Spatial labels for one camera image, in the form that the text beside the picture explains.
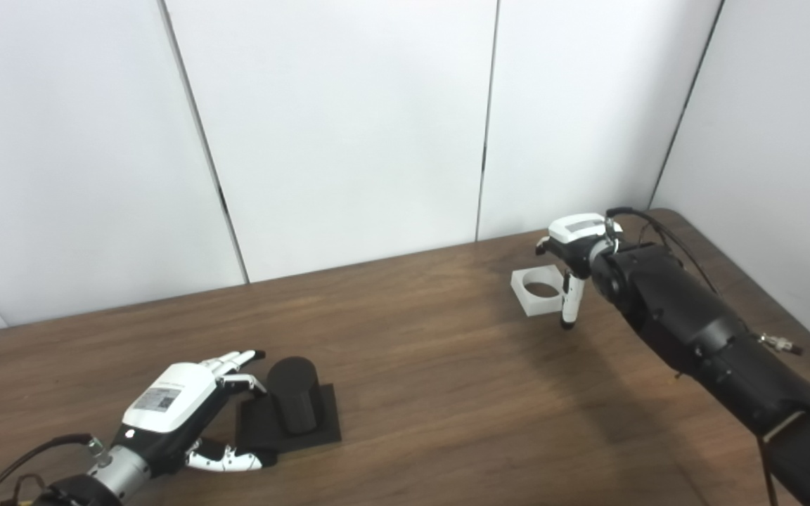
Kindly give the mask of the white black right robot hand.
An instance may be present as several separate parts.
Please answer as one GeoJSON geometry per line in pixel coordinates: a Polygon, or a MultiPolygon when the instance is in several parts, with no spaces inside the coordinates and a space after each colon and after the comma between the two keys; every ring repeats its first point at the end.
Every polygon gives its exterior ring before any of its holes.
{"type": "Polygon", "coordinates": [[[552,254],[565,264],[560,326],[571,330],[579,315],[585,284],[598,253],[616,250],[623,228],[600,214],[573,214],[551,222],[547,235],[536,243],[536,255],[552,254]]]}

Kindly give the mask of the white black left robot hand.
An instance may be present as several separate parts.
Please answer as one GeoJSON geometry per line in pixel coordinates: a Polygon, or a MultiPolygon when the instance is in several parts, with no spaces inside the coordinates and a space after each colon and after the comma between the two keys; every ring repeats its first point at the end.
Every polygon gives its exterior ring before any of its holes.
{"type": "Polygon", "coordinates": [[[168,366],[125,410],[112,446],[141,458],[151,479],[176,474],[184,467],[212,473],[274,467],[275,452],[237,449],[203,436],[232,395],[266,396],[266,387],[241,371],[265,356],[263,350],[232,351],[202,362],[168,366]]]}

